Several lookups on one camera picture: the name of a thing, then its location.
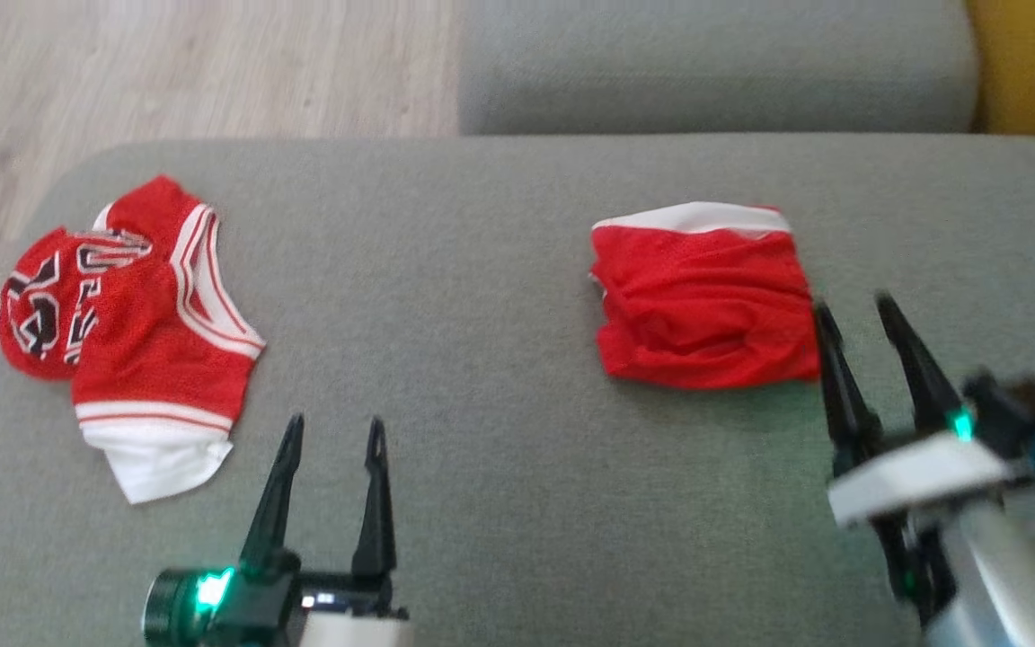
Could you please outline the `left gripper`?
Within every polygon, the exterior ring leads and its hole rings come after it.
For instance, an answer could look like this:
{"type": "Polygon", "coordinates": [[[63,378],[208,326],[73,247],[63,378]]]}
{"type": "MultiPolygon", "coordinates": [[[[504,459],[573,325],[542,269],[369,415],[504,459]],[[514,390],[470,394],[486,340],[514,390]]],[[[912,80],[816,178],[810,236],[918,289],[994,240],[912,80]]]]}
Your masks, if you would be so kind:
{"type": "Polygon", "coordinates": [[[304,571],[285,545],[304,429],[304,415],[293,414],[243,542],[243,572],[231,578],[214,611],[212,643],[275,646],[296,624],[300,646],[411,646],[408,611],[392,602],[397,534],[385,422],[371,419],[368,492],[349,572],[304,571]]]}

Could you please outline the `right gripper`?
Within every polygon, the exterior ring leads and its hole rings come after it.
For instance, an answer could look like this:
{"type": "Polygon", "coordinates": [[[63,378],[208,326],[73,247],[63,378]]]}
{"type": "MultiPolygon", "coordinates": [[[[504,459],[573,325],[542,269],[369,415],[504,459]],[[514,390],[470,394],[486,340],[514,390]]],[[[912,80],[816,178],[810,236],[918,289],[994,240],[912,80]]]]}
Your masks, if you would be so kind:
{"type": "Polygon", "coordinates": [[[899,357],[916,430],[938,433],[878,455],[883,441],[880,418],[847,363],[831,311],[818,300],[814,326],[823,410],[834,448],[831,475],[837,476],[828,486],[835,524],[857,526],[983,489],[1034,482],[1030,460],[999,455],[980,435],[966,439],[956,433],[964,413],[957,390],[889,292],[876,295],[876,310],[899,357]]]}

